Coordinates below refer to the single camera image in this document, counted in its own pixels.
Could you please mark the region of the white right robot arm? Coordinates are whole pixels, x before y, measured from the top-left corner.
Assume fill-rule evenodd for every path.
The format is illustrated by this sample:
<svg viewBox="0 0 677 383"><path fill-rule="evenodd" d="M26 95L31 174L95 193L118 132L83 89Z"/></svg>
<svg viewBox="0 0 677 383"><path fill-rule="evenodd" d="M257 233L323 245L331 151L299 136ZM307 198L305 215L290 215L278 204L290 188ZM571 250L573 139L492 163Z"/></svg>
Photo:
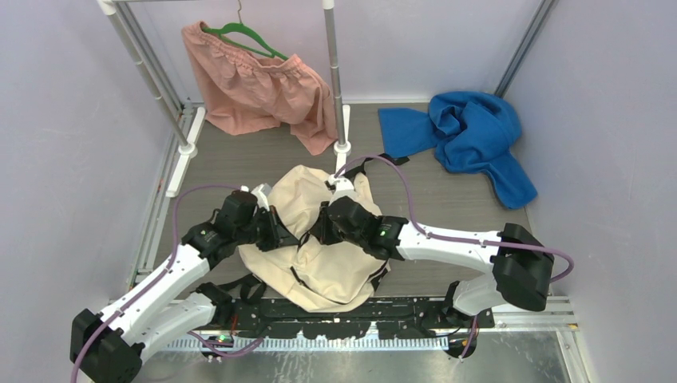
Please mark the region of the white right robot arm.
<svg viewBox="0 0 677 383"><path fill-rule="evenodd" d="M480 272L451 284L451 300L442 309L452 327L461 328L474 315L502 304L532 312L545 309L554 256L521 225L507 223L500 231L486 232L428 227L371 213L344 177L330 176L326 185L332 196L322 203L311 230L320 243L351 243L382 261L433 261Z"/></svg>

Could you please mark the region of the cream canvas backpack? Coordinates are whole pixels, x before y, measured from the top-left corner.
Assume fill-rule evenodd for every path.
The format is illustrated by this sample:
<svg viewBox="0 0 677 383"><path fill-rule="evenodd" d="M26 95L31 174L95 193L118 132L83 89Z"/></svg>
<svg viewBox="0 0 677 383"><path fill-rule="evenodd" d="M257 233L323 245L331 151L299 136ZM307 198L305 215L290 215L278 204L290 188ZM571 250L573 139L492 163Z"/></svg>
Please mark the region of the cream canvas backpack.
<svg viewBox="0 0 677 383"><path fill-rule="evenodd" d="M310 233L320 205L331 198L327 172L297 165L272 188L269 201L299 244L263 252L238 248L245 267L257 279L309 313L341 313L371 298L390 264L351 243L325 245Z"/></svg>

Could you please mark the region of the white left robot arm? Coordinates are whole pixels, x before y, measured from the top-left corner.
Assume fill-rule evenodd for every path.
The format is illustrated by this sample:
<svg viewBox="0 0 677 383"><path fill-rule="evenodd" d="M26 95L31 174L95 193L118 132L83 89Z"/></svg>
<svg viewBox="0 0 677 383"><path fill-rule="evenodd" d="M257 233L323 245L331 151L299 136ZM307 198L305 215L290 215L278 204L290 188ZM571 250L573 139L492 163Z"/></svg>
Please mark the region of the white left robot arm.
<svg viewBox="0 0 677 383"><path fill-rule="evenodd" d="M171 301L241 245L270 251L297 244L268 201L268 184L230 189L210 219L185 235L173 232L171 254L142 282L100 311L84 309L73 319L72 382L79 374L93 382L130 382L168 343L199 327L225 328L235 305L223 287L206 282L182 302Z"/></svg>

